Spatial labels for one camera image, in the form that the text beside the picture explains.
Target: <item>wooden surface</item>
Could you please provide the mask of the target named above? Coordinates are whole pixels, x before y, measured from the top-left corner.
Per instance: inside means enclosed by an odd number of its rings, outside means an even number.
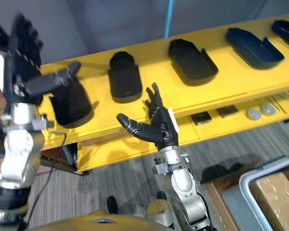
[[[44,65],[42,72],[47,73],[59,70],[73,60],[80,61],[82,68],[77,78],[94,105],[94,117],[85,125],[66,129],[56,123],[55,128],[50,131],[66,133],[66,144],[68,144],[118,132],[121,127],[116,120],[118,113],[125,113],[137,121],[148,120],[143,104],[143,100],[147,99],[145,91],[140,99],[128,104],[115,103],[111,98],[107,70],[110,58],[118,51],[127,51],[135,58],[144,89],[153,82],[158,84],[164,105],[173,109],[176,118],[288,90],[289,45],[271,30],[271,24],[276,19],[289,20],[289,15],[210,28]],[[224,37],[230,27],[248,30],[261,39],[267,36],[270,42],[283,53],[285,59],[268,70],[250,67],[226,42]],[[170,41],[178,38],[193,42],[199,49],[206,49],[219,68],[218,74],[212,81],[201,86],[189,87],[180,80],[167,55]],[[39,110],[41,113],[47,113],[49,120],[55,120],[48,96],[44,96]],[[62,134],[54,134],[46,130],[43,134],[44,150],[62,144],[64,138]]]

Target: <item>small black box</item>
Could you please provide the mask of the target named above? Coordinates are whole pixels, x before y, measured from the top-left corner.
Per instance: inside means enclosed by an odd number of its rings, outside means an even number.
[[[191,118],[196,125],[209,123],[212,120],[208,112],[200,112],[197,114],[193,114],[191,115]]]

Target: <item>person's shoe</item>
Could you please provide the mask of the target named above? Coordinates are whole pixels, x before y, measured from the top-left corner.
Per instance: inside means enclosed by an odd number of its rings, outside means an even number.
[[[118,204],[114,196],[107,198],[107,209],[109,214],[118,214]]]

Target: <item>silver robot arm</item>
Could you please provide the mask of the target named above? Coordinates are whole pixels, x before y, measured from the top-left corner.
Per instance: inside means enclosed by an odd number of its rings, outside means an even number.
[[[163,188],[168,201],[183,231],[210,229],[206,207],[196,191],[188,155],[181,153],[178,146],[169,146],[159,151],[155,159],[153,174],[163,179]]]
[[[184,231],[211,229],[210,219],[202,198],[196,191],[188,157],[180,152],[178,125],[171,109],[163,106],[156,83],[152,84],[154,93],[147,88],[150,100],[148,114],[151,124],[138,123],[124,114],[118,114],[120,124],[133,136],[154,142],[160,158],[155,159],[153,174],[163,177],[164,189],[168,193],[176,217]]]
[[[6,136],[0,169],[0,230],[22,230],[44,145],[41,130],[51,124],[29,103],[11,104],[11,114],[3,115],[2,123]]]

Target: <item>black shoe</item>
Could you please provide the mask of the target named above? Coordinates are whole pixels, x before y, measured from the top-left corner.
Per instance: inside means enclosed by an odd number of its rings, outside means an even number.
[[[118,214],[118,204],[114,196],[107,198],[107,209],[109,214]]]
[[[156,199],[167,200],[167,197],[166,197],[166,194],[163,191],[158,191],[156,193]]]

